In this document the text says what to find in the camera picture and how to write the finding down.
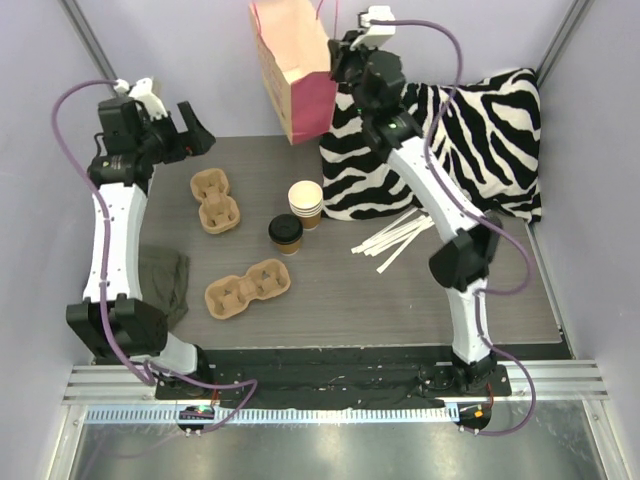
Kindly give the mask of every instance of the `cardboard cup holder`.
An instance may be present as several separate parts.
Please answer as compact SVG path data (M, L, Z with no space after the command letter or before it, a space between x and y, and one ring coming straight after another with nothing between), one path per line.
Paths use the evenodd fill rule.
M253 300L268 300L289 290L287 267L274 258L258 263L244 277L230 275L207 287L204 299L212 317L226 320L247 309Z
M207 233L226 232L240 223L238 204L233 198L220 193L206 197L198 214Z
M203 170L191 178L191 193L200 202L200 223L207 233L226 232L240 223L240 210L230 191L229 179L219 168Z
M191 193L194 198L202 203L208 196L215 193L229 195L231 184L223 170L219 168L209 168L196 173L191 178Z

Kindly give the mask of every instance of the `cushion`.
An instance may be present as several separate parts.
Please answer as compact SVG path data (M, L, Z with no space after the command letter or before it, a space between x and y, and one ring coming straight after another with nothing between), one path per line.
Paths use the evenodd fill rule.
M409 83L403 104L426 133L451 87ZM532 69L461 86L431 148L481 210L540 220L540 98ZM331 130L320 140L324 212L339 220L393 215L419 205L409 187L366 146L347 86L339 85Z

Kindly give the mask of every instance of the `black coffee lid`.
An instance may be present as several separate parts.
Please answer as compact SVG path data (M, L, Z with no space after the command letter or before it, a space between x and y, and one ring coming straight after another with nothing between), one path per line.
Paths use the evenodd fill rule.
M302 223L295 215L278 215L269 224L269 237L280 245L289 245L302 237Z

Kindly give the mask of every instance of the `coffee cup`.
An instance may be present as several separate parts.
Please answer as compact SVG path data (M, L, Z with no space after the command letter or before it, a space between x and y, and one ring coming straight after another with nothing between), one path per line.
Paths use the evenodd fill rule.
M295 215L278 215L269 223L269 238L283 255L293 255L302 245L302 222Z

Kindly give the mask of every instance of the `paper bag handle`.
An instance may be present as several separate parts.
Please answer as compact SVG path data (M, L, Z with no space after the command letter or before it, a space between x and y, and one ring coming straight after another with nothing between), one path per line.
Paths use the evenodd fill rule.
M253 7L253 14L256 16L256 27L258 27L258 36L262 36L262 25L260 24L260 15L258 15L258 7L256 6L256 2L251 2L251 6Z
M322 4L324 0L320 0L318 4L318 8L316 9L316 20L318 20L318 15L320 15L320 9L322 8ZM336 33L338 31L338 9L340 6L340 0L336 0L336 8L334 9L334 17L333 17L333 38L336 38ZM253 7L253 14L256 16L256 26L258 27L258 35L262 36L262 25L260 24L260 15L258 15L258 7L256 6L256 2L251 2L251 6Z
M316 20L318 19L318 15L320 15L320 9L322 8L322 4L324 0L320 0L318 3L318 8L316 8ZM335 9L333 10L333 38L336 38L336 34L338 32L338 9L340 8L340 0L336 0Z

